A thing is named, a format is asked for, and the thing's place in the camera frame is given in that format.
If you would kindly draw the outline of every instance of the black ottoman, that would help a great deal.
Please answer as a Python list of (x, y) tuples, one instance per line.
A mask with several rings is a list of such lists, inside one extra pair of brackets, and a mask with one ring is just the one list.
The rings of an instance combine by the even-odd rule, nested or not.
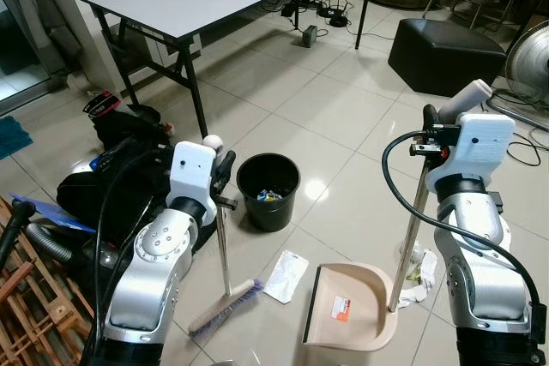
[(475, 79), (491, 85), (505, 58), (496, 42), (473, 30), (447, 21), (405, 19), (389, 65), (415, 92), (451, 97)]

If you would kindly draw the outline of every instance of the broom handle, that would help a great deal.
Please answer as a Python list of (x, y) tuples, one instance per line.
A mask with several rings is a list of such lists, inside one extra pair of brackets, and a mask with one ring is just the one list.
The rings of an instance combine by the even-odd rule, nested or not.
[(221, 268), (223, 271), (223, 283), (225, 284), (225, 295), (231, 296), (231, 280), (229, 278), (229, 259), (227, 256), (226, 232), (225, 232), (225, 210), (217, 207), (217, 240), (220, 243)]
[[(413, 200), (413, 208), (423, 212), (425, 211), (425, 205), (427, 204), (427, 197), (429, 195), (429, 190), (425, 186), (425, 177), (429, 167), (425, 162), (423, 164), (423, 170), (421, 171), (421, 176), (419, 177), (418, 190), (415, 193), (415, 199)], [(404, 279), (406, 278), (406, 271), (408, 266), (410, 266), (410, 259), (412, 257), (413, 245), (415, 244), (415, 239), (418, 236), (419, 224), (421, 220), (414, 214), (410, 214), (410, 220), (408, 221), (408, 229), (406, 237), (404, 238), (404, 250), (401, 254), (401, 261), (398, 264), (398, 269), (396, 270), (395, 283), (393, 284), (393, 292), (391, 293), (391, 298), (389, 300), (389, 311), (395, 312), (396, 305), (398, 304), (399, 297), (401, 296), (402, 286), (404, 285)]]

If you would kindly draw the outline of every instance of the electric fan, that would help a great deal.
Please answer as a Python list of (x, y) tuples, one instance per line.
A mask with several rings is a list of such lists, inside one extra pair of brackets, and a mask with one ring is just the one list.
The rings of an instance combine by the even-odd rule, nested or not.
[(549, 132), (549, 21), (525, 32), (505, 63), (510, 90), (497, 89), (489, 107)]

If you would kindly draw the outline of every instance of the orange label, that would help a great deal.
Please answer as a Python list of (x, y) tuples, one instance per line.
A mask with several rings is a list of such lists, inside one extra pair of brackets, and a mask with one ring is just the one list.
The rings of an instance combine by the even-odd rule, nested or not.
[(337, 321), (349, 321), (349, 314), (351, 313), (351, 300), (341, 296), (334, 298), (334, 305), (332, 306), (332, 319)]

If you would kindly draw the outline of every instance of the blue bristles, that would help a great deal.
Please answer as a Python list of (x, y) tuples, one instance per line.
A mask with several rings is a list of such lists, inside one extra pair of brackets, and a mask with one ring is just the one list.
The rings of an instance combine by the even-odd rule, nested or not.
[(257, 293), (259, 293), (262, 290), (263, 290), (263, 283), (261, 283), (260, 280), (254, 279), (254, 285), (244, 295), (242, 295), (237, 301), (235, 301), (230, 306), (227, 306), (214, 319), (206, 323), (200, 329), (196, 330), (195, 332), (190, 332), (189, 335), (193, 338), (201, 338), (202, 336), (205, 336), (207, 334), (210, 334), (214, 330), (217, 330), (217, 328), (221, 326), (221, 324), (225, 321), (225, 319), (238, 306), (240, 306), (242, 303), (248, 302), (250, 299), (252, 299), (254, 296), (257, 295)]

